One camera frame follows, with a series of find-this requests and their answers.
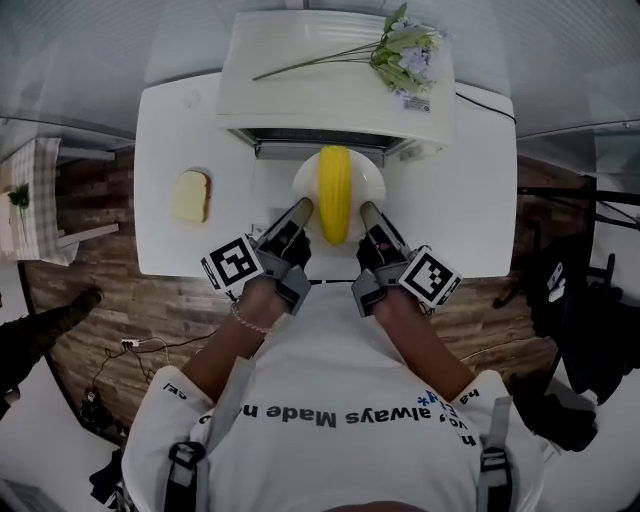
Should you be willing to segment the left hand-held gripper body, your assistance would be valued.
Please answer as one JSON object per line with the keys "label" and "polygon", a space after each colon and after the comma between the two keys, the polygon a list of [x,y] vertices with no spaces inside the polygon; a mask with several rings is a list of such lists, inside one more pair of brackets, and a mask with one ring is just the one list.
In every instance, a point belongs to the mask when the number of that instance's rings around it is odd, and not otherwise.
{"label": "left hand-held gripper body", "polygon": [[304,271],[310,247],[304,232],[307,219],[285,214],[262,235],[242,235],[209,252],[201,265],[214,289],[230,292],[255,277],[275,282],[276,293],[297,314],[311,289]]}

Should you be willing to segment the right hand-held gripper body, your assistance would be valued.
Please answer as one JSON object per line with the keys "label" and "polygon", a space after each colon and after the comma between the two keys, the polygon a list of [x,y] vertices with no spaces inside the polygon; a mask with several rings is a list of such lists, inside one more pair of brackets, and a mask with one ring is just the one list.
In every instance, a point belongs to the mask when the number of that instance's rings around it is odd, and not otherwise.
{"label": "right hand-held gripper body", "polygon": [[384,223],[366,231],[356,257],[361,273],[351,290],[363,317],[372,315],[374,305],[396,287],[409,292],[426,309],[437,309],[462,281],[460,274],[428,246],[408,247],[395,228]]}

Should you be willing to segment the yellow corn cob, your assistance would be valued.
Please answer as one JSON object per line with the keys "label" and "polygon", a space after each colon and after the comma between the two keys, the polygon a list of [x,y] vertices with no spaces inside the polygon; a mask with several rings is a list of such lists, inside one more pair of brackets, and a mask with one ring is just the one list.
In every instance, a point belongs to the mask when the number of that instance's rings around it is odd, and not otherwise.
{"label": "yellow corn cob", "polygon": [[323,147],[317,165],[318,208],[325,240],[341,245],[347,239],[351,210],[351,157],[342,146]]}

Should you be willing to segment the white round plate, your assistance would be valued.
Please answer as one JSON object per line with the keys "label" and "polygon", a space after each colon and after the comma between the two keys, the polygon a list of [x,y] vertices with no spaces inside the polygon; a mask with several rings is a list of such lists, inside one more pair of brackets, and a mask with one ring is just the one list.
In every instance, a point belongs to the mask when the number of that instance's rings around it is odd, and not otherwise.
{"label": "white round plate", "polygon": [[[365,232],[360,208],[363,203],[372,202],[382,209],[386,200],[386,187],[378,167],[363,154],[349,149],[351,159],[351,209],[349,217],[349,231],[347,242],[361,238]],[[306,230],[314,235],[323,237],[318,199],[317,164],[319,153],[308,158],[299,168],[292,185],[294,201],[303,197],[309,198],[314,204]]]}

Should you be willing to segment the white microwave oven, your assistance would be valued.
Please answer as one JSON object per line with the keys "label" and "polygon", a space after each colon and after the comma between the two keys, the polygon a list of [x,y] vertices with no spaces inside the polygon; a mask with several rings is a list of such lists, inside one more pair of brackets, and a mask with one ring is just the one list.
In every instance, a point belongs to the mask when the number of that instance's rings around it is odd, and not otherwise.
{"label": "white microwave oven", "polygon": [[449,38],[423,95],[398,96],[363,64],[322,64],[253,78],[377,41],[381,17],[338,11],[240,13],[223,66],[216,121],[253,151],[249,222],[265,226],[293,202],[297,167],[325,145],[343,145],[384,175],[438,153],[455,138],[455,79]]}

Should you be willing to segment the person's right forearm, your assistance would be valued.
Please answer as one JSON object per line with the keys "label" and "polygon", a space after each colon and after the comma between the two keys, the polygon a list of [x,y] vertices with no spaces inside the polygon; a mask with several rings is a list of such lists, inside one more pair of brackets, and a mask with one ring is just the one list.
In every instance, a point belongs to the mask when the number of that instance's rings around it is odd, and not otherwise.
{"label": "person's right forearm", "polygon": [[445,401],[453,401],[473,382],[472,371],[446,347],[404,289],[390,288],[373,314],[407,367]]}

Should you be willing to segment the person's left forearm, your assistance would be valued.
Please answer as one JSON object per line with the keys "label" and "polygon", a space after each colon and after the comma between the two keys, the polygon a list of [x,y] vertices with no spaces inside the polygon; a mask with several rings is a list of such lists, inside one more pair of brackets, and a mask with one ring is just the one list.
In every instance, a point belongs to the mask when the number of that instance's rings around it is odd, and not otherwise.
{"label": "person's left forearm", "polygon": [[182,373],[217,403],[236,359],[251,359],[287,311],[287,304],[276,293],[274,280],[257,277],[246,282],[233,311],[187,361]]}

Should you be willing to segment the bread slice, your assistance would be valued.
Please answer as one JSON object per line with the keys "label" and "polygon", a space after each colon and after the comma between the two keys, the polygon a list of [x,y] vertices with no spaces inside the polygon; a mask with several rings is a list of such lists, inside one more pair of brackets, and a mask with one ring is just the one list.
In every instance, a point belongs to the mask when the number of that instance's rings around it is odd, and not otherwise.
{"label": "bread slice", "polygon": [[172,190],[171,215],[181,221],[204,223],[208,215],[211,180],[196,170],[183,172]]}

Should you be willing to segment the small white device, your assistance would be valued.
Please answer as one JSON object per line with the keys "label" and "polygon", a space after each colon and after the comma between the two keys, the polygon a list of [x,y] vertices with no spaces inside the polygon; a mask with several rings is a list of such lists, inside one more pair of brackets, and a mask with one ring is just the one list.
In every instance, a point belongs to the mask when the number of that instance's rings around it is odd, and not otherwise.
{"label": "small white device", "polygon": [[547,281],[549,303],[557,301],[564,295],[565,284],[566,278],[564,277],[564,267],[563,264],[559,262]]}

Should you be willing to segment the artificial flower bouquet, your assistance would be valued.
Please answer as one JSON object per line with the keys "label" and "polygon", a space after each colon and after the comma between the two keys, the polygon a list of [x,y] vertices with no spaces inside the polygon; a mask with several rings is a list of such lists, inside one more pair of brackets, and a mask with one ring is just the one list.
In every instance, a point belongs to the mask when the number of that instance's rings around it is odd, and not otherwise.
{"label": "artificial flower bouquet", "polygon": [[431,70],[447,36],[444,32],[415,22],[402,3],[387,16],[380,38],[336,53],[318,56],[257,75],[255,81],[322,64],[353,63],[371,68],[392,93],[398,96],[423,95],[436,82]]}

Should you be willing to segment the large black bag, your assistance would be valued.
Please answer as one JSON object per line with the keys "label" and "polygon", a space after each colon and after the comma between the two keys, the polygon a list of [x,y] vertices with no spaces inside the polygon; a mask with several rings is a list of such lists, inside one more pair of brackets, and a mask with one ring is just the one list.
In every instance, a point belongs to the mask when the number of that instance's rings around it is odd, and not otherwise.
{"label": "large black bag", "polygon": [[[622,290],[591,279],[587,239],[557,239],[533,257],[524,292],[536,334],[558,347],[573,391],[590,391],[604,404],[624,376],[640,369],[640,306],[622,301]],[[564,295],[548,302],[547,281],[561,262]]]}

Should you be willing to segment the black power adapter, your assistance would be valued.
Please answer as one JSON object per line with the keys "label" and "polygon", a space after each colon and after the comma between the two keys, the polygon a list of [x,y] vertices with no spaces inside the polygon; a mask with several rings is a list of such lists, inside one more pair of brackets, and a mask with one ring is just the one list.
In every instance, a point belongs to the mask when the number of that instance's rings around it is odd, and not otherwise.
{"label": "black power adapter", "polygon": [[110,422],[110,413],[102,405],[100,395],[94,389],[85,391],[80,415],[85,424],[98,430],[106,428]]}

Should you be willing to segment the table with checkered cloth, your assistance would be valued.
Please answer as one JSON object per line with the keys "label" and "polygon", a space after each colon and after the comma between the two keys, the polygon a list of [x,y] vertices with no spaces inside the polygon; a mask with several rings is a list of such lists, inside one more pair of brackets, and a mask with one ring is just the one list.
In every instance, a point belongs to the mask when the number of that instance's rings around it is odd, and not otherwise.
{"label": "table with checkered cloth", "polygon": [[[55,194],[59,138],[36,138],[0,163],[0,261],[43,261],[60,266],[76,258],[79,243],[119,231],[117,223],[64,235],[57,225]],[[26,235],[8,192],[29,185]]]}

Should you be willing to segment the small green plant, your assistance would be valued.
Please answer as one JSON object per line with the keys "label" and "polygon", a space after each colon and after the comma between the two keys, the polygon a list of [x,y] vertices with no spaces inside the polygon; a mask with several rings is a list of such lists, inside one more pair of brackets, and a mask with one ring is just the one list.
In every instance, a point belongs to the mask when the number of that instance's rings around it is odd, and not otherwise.
{"label": "small green plant", "polygon": [[8,192],[9,202],[17,208],[22,234],[26,235],[26,211],[29,208],[29,185],[22,184]]}

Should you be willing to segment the black metal frame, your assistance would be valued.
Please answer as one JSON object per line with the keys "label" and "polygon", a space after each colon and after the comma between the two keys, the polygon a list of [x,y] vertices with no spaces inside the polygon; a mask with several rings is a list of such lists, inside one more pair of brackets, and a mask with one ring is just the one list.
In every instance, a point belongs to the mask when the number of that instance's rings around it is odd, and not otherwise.
{"label": "black metal frame", "polygon": [[521,166],[517,177],[517,222],[555,239],[595,234],[599,226],[640,235],[640,193],[606,188],[604,180],[562,168]]}

